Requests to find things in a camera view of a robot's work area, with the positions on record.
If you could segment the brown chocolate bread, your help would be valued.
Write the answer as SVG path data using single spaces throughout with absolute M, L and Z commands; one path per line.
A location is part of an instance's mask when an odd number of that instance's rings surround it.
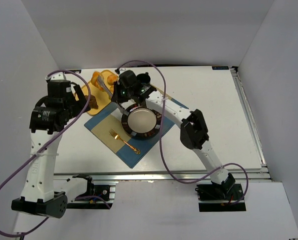
M 94 95 L 90 96 L 90 100 L 88 103 L 88 107 L 86 108 L 86 111 L 89 111 L 91 109 L 96 109 L 96 110 L 98 109 L 98 103 Z

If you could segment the striped croissant bread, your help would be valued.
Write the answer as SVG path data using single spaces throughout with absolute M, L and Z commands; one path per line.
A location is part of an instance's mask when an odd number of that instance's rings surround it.
M 100 91 L 103 91 L 103 88 L 102 86 L 98 83 L 98 77 L 101 76 L 101 73 L 98 72 L 98 71 L 95 71 L 92 75 L 92 78 L 91 78 L 91 84 L 98 88 Z

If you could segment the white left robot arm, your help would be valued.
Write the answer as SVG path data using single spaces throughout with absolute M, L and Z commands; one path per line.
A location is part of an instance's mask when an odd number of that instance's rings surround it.
M 31 113 L 31 156 L 24 188 L 20 198 L 14 199 L 14 211 L 61 218 L 69 202 L 93 192 L 92 177 L 74 175 L 55 189 L 53 175 L 61 137 L 67 122 L 78 116 L 86 104 L 79 85 L 68 80 L 49 80 L 47 96 L 41 98 Z

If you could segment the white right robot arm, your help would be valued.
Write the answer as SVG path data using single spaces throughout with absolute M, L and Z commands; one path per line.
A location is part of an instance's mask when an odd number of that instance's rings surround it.
M 180 129 L 182 145 L 192 150 L 205 166 L 211 178 L 206 194 L 215 200 L 226 199 L 234 188 L 235 179 L 222 165 L 209 140 L 208 128 L 202 112 L 192 111 L 166 97 L 150 84 L 149 74 L 135 74 L 127 70 L 114 83 L 112 102 L 133 100 L 123 110 L 121 124 L 125 132 L 137 139 L 162 136 L 165 118 Z

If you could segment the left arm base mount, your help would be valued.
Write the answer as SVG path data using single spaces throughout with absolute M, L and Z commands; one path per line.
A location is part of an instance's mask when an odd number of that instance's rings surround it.
M 77 174 L 67 179 L 68 183 L 78 182 L 78 194 L 72 201 L 68 201 L 68 209 L 77 210 L 108 210 L 113 205 L 115 193 L 114 185 L 97 183 L 90 175 Z

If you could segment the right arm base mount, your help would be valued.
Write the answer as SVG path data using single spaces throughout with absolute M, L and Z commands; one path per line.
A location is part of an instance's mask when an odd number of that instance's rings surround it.
M 212 184 L 198 184 L 195 188 L 198 195 L 199 212 L 245 212 L 244 192 L 240 183 L 234 184 L 227 194 L 223 194 Z

